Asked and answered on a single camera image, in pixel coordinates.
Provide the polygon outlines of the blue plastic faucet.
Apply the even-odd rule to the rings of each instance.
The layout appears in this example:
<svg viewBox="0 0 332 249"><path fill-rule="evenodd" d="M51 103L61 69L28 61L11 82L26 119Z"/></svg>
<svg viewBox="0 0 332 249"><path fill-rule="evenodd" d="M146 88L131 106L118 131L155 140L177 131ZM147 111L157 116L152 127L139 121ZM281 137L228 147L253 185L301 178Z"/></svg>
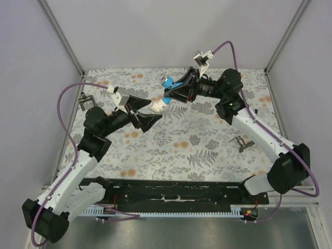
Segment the blue plastic faucet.
<svg viewBox="0 0 332 249"><path fill-rule="evenodd" d="M162 77L160 84L165 88L165 90L171 90L172 88L175 88L177 86L180 86L183 84L182 82L175 82L173 78L170 76ZM169 97L163 97L162 101L164 104L169 105L171 102L171 99Z"/></svg>

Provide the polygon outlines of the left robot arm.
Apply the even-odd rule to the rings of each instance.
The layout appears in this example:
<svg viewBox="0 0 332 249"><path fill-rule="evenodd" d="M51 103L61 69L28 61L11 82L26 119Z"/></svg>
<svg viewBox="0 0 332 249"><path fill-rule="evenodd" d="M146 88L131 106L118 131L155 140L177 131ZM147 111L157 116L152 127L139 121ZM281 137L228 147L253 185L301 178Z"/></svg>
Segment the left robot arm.
<svg viewBox="0 0 332 249"><path fill-rule="evenodd" d="M167 107L163 100L157 102L131 95L115 93L112 96L115 110L107 114L94 106L85 114L84 135L79 144L74 144L74 158L54 182L36 200L26 199L22 212L26 226L31 230L31 241L35 247L35 235L51 243L58 242L68 230L70 223L89 206L101 201L110 203L114 191L110 182L98 177L85 190L72 195L76 187L107 153L111 141L107 138L113 132L128 124L136 129L148 131Z"/></svg>

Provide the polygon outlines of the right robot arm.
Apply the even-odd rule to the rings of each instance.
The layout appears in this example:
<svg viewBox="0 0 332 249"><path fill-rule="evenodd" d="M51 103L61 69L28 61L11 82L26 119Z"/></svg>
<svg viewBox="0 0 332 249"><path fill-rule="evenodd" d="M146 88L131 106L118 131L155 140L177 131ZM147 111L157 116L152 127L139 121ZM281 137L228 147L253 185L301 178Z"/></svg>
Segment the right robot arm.
<svg viewBox="0 0 332 249"><path fill-rule="evenodd" d="M207 75L200 76L199 71L191 67L179 81L163 77L161 85L165 88L163 96L167 103L171 100L193 102L197 96L218 99L215 105L218 116L248 135L270 159L273 165L268 173L246 179L244 187L238 190L237 196L241 203L250 204L262 192L285 194L308 178L308 146L304 143L295 145L280 136L249 109L240 97L243 83L237 70L229 68L218 80L213 80Z"/></svg>

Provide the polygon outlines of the white plastic elbow fitting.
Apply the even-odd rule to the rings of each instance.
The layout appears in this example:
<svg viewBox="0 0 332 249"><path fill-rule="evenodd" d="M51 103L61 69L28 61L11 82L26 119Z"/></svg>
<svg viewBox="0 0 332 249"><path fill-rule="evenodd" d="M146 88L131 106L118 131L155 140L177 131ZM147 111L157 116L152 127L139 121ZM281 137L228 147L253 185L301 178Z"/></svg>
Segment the white plastic elbow fitting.
<svg viewBox="0 0 332 249"><path fill-rule="evenodd" d="M152 101L149 105L149 109L154 113L162 113L168 108L169 104L165 103L163 99L159 101Z"/></svg>

